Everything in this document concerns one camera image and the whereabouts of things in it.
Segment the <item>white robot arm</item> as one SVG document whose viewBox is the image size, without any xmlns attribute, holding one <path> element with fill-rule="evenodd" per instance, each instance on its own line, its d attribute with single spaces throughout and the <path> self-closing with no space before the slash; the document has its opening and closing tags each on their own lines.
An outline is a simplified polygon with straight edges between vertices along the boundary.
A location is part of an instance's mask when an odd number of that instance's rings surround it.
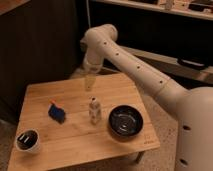
<svg viewBox="0 0 213 171">
<path fill-rule="evenodd" d="M 83 66 L 101 70 L 109 60 L 178 119 L 174 171 L 213 171 L 213 87 L 186 89 L 174 79 L 121 48 L 118 31 L 103 24 L 85 31 Z"/>
</svg>

